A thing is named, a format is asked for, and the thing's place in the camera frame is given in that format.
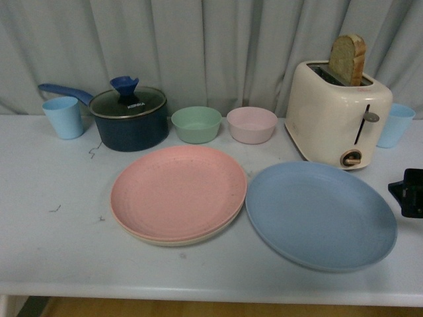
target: pink plate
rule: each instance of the pink plate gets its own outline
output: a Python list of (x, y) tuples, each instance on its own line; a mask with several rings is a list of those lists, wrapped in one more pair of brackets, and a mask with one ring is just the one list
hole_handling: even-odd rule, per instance
[(247, 192), (244, 170), (224, 152), (199, 145), (154, 151), (116, 179), (116, 220), (147, 242), (180, 246), (205, 240), (238, 214)]

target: toaster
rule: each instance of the toaster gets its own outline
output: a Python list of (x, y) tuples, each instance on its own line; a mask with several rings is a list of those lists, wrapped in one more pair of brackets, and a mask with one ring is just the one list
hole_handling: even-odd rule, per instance
[(362, 168), (371, 162), (392, 100), (392, 92), (366, 74), (352, 87), (328, 61), (305, 61), (293, 76), (285, 126), (306, 160)]

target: pot handle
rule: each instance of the pot handle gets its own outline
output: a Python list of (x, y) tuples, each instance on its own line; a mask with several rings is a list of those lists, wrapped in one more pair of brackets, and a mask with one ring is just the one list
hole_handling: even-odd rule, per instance
[(64, 96), (75, 97), (86, 106), (88, 106), (90, 104), (91, 99), (93, 99), (93, 95), (83, 90), (54, 85), (54, 84), (41, 84), (41, 85), (38, 85), (38, 89), (43, 91), (53, 92), (55, 94), (62, 94)]

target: light blue cup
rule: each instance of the light blue cup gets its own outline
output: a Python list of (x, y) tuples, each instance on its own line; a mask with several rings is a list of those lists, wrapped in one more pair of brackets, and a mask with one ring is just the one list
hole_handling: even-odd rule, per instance
[(390, 149), (397, 145), (405, 130), (410, 126), (416, 112), (403, 104), (392, 104), (385, 127), (382, 130), (378, 147)]
[(76, 98), (58, 97), (50, 99), (43, 103), (42, 109), (60, 139), (70, 140), (84, 133)]

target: toast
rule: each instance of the toast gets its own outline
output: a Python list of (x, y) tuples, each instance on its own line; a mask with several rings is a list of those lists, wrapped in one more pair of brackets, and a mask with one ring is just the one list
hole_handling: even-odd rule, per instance
[(360, 86), (363, 77), (366, 45), (361, 36), (339, 36), (332, 45), (329, 69), (350, 86)]

